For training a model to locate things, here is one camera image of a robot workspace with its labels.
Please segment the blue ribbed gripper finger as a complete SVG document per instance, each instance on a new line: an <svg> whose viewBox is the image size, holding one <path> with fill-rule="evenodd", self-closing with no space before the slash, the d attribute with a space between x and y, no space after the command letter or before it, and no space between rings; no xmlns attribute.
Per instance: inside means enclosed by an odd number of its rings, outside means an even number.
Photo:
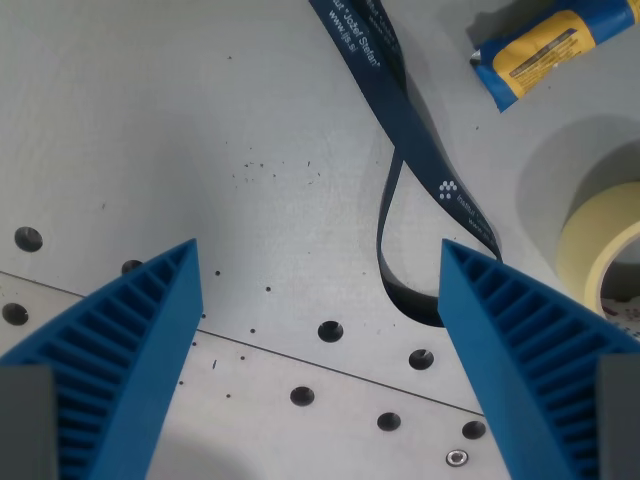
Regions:
<svg viewBox="0 0 640 480"><path fill-rule="evenodd" d="M441 248L438 312L514 479L597 479L596 366L638 341L459 243Z"/></svg>
<svg viewBox="0 0 640 480"><path fill-rule="evenodd" d="M202 313L191 239L88 295L2 355L4 366L53 373L60 478L145 478Z"/></svg>

